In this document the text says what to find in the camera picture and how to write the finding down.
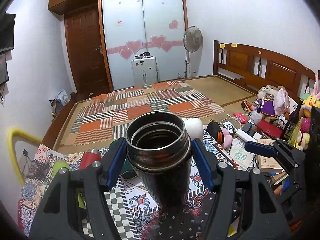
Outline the dark steel thermos cup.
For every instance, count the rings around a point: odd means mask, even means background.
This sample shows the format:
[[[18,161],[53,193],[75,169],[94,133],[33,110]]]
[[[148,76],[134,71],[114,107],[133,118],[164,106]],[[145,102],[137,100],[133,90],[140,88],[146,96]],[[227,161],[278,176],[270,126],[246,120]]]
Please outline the dark steel thermos cup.
[[[153,200],[165,212],[182,208],[191,169],[183,120],[169,112],[147,113],[129,124],[125,139],[127,158]]]

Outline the brown cardboard box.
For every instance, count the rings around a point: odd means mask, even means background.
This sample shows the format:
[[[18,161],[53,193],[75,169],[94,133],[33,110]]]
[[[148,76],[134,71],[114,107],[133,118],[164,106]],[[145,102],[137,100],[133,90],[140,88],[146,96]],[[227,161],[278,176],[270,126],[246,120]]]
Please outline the brown cardboard box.
[[[261,155],[256,154],[255,158],[258,163],[258,167],[261,170],[261,172],[265,173],[281,173],[283,172],[283,168],[278,164],[278,162],[270,157],[264,157]]]

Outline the dark glass bottle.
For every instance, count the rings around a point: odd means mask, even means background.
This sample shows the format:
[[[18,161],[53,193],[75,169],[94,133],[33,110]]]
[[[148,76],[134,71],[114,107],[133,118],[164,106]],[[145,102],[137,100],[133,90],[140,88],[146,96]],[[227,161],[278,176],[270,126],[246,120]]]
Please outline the dark glass bottle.
[[[290,117],[281,133],[280,139],[282,140],[289,140],[295,129],[296,124],[299,121],[299,112],[302,106],[302,100],[299,101],[296,109],[290,114]]]

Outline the white plastic bottle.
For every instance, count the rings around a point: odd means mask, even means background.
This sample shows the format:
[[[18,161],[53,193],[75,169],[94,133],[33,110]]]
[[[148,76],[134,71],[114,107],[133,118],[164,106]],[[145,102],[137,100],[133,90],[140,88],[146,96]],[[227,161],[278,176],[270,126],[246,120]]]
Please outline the white plastic bottle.
[[[258,107],[251,114],[251,123],[258,125],[259,122],[261,122],[262,118],[263,118],[263,115],[261,113],[261,109]]]

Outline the black orange penguin plush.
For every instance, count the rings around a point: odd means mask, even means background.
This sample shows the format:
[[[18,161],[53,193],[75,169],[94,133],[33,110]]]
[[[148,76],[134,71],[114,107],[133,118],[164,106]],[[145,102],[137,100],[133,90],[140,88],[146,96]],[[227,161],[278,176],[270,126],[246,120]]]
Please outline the black orange penguin plush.
[[[222,131],[222,128],[216,121],[210,120],[207,125],[206,131],[211,137],[215,139],[218,144],[222,145],[224,143],[224,133]]]

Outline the purple dressed plush toy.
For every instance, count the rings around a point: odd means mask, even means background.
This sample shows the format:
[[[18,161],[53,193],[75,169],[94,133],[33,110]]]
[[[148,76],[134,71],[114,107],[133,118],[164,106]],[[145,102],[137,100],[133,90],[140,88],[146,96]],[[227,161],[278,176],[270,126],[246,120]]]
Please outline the purple dressed plush toy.
[[[265,116],[276,117],[273,100],[283,86],[264,86],[258,91],[257,98],[253,101],[253,105],[258,107],[260,105],[261,113]]]

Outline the colourful patterned cloth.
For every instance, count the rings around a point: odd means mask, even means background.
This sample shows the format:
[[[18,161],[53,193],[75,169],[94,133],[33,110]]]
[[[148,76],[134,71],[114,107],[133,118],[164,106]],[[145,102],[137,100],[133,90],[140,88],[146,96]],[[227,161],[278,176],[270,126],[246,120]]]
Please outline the colourful patterned cloth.
[[[53,180],[54,164],[68,164],[75,171],[79,169],[83,155],[63,155],[47,146],[39,146],[30,163],[18,202],[18,226],[26,235],[30,232],[36,210]],[[129,162],[125,161],[116,186],[105,194],[105,198],[122,239],[141,239],[142,225],[148,217],[159,215],[160,208],[128,165]],[[186,210],[194,217],[199,217],[205,200],[213,200],[213,196],[204,187],[196,164],[192,163]]]

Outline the white round object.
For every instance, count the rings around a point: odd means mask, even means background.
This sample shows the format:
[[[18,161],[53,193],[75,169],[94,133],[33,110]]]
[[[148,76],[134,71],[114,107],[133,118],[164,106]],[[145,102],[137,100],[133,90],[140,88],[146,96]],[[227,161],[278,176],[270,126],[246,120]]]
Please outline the white round object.
[[[203,140],[203,124],[199,118],[183,118],[182,119],[191,140],[196,138]]]

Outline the yellow chick plush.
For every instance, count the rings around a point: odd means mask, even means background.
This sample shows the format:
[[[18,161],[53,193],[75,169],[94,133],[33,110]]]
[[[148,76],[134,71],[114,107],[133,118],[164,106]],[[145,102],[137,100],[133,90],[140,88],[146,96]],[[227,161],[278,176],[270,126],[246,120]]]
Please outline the yellow chick plush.
[[[310,95],[302,103],[302,110],[303,110],[304,116],[307,118],[311,118],[312,108],[319,108],[319,107],[320,107],[319,93],[317,95]]]

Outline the red bottle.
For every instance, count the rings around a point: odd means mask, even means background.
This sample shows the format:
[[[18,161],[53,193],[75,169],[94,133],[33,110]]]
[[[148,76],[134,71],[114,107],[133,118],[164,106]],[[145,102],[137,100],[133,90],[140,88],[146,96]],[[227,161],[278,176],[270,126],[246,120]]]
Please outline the red bottle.
[[[100,160],[101,160],[101,155],[96,149],[87,150],[82,155],[79,169],[83,170],[86,167],[88,167],[89,165],[91,165],[94,161],[100,161]]]

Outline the patchwork striped bed mat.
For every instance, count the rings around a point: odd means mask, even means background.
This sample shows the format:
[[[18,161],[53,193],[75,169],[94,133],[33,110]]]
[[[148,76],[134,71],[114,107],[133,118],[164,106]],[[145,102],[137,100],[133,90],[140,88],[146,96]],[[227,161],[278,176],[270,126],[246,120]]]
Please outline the patchwork striped bed mat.
[[[151,112],[201,119],[224,109],[183,80],[117,90],[77,103],[60,146],[118,139],[132,120]]]

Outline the silver suitcase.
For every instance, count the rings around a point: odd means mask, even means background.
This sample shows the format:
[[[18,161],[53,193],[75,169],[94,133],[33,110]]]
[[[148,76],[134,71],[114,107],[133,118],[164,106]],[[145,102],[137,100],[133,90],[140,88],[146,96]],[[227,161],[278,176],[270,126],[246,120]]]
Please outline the silver suitcase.
[[[158,82],[158,68],[154,56],[135,56],[131,61],[135,86],[153,85]]]

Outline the standing electric fan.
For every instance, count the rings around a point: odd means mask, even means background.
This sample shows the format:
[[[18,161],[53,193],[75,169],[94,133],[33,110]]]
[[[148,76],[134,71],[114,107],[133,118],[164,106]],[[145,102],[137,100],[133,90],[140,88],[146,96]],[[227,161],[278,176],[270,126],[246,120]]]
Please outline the standing electric fan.
[[[197,52],[203,43],[203,36],[200,29],[194,25],[184,32],[183,46],[185,48],[184,78],[190,77],[190,53]]]

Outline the brown wooden door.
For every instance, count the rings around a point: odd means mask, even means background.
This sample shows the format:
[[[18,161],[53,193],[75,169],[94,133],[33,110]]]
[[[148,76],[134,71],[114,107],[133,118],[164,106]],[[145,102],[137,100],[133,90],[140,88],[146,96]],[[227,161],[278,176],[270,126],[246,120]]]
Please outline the brown wooden door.
[[[98,6],[84,7],[66,14],[65,35],[77,92],[110,92],[100,39]]]

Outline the wall mounted black television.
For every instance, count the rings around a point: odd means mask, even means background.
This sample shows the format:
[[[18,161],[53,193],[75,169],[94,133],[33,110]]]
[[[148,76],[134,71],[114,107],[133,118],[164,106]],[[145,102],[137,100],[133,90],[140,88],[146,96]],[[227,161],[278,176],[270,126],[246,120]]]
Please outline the wall mounted black television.
[[[1,19],[0,52],[6,53],[14,49],[15,14],[4,14]]]

